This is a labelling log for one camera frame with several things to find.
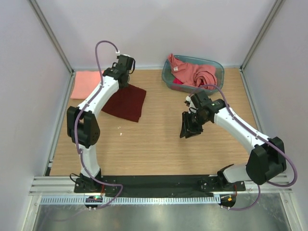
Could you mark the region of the dark red t shirt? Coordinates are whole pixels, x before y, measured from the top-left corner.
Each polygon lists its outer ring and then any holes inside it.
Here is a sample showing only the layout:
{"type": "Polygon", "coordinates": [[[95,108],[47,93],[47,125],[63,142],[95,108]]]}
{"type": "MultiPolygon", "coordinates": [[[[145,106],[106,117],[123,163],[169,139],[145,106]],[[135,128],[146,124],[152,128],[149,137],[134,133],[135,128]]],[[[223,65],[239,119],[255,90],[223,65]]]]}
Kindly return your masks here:
{"type": "Polygon", "coordinates": [[[147,91],[129,84],[114,93],[102,112],[117,118],[138,123],[147,91]]]}

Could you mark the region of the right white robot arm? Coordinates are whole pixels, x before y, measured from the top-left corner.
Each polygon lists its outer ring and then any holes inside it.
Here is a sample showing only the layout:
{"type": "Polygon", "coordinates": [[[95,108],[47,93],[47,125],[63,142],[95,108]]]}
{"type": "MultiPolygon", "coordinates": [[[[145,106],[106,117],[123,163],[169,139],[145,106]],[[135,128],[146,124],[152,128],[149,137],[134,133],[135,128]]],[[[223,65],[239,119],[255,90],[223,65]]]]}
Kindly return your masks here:
{"type": "Polygon", "coordinates": [[[230,133],[249,154],[247,163],[231,164],[218,171],[217,186],[221,190],[248,180],[262,185],[286,170],[283,141],[254,129],[237,116],[225,99],[213,101],[200,91],[187,96],[184,102],[188,110],[182,113],[180,138],[200,135],[203,125],[211,122],[230,133]]]}

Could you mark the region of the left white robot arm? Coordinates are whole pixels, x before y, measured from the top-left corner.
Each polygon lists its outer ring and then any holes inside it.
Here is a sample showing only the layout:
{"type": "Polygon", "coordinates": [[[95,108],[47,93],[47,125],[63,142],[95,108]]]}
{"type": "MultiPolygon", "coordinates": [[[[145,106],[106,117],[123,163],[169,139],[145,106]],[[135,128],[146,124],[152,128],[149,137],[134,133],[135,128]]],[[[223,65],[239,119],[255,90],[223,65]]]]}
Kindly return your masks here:
{"type": "Polygon", "coordinates": [[[101,71],[101,81],[92,93],[77,107],[66,111],[67,134],[76,145],[81,162],[81,173],[75,180],[74,192],[97,193],[103,186],[121,190],[122,185],[105,183],[98,165],[96,143],[100,137],[97,117],[107,101],[119,90],[128,86],[129,75],[134,71],[134,58],[120,54],[117,62],[101,71]]]}

